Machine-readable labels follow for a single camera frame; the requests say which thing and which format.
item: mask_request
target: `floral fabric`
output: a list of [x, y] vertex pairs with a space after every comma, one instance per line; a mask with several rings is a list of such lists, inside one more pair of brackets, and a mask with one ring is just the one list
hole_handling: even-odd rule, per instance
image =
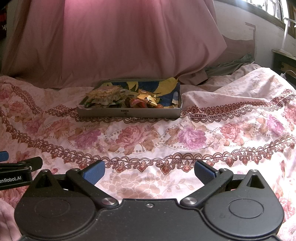
[[[81, 118], [76, 105], [91, 89], [40, 89], [0, 77], [0, 150], [9, 162], [40, 156], [43, 168], [65, 173], [101, 159], [106, 174], [96, 186], [119, 201], [182, 199], [202, 186], [196, 159], [235, 174], [258, 169], [284, 222], [295, 220], [296, 92], [270, 69], [250, 64], [198, 87], [181, 85], [177, 120]], [[0, 191], [0, 198], [15, 207], [25, 190]]]

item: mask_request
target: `blue gripper pad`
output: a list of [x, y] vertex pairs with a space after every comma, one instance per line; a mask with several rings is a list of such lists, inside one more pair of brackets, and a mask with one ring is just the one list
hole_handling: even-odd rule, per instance
[[7, 161], [9, 158], [7, 151], [0, 151], [0, 162]]
[[218, 171], [202, 161], [196, 161], [194, 164], [194, 173], [206, 185], [217, 177]]
[[105, 174], [105, 162], [96, 161], [81, 171], [82, 177], [95, 185]]

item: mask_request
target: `gray fabric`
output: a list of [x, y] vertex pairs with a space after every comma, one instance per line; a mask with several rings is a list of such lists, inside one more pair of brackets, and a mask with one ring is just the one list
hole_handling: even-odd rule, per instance
[[205, 72], [208, 77], [233, 74], [240, 67], [252, 62], [254, 62], [253, 56], [251, 53], [248, 53], [241, 59], [233, 60], [231, 63], [223, 63], [217, 67], [207, 67]]

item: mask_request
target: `silver screw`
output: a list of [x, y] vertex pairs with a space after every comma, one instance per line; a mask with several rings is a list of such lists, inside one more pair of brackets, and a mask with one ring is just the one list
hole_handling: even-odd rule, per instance
[[154, 207], [154, 204], [153, 203], [147, 203], [146, 207]]
[[112, 197], [106, 197], [102, 199], [102, 204], [104, 205], [114, 205], [116, 203], [116, 199]]
[[183, 203], [191, 206], [197, 203], [197, 200], [194, 197], [185, 197], [182, 199]]

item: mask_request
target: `curtain fold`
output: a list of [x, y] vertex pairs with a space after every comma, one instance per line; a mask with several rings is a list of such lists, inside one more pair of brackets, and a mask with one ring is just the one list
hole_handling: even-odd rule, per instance
[[42, 88], [119, 78], [186, 84], [225, 50], [213, 0], [19, 0], [2, 73]]

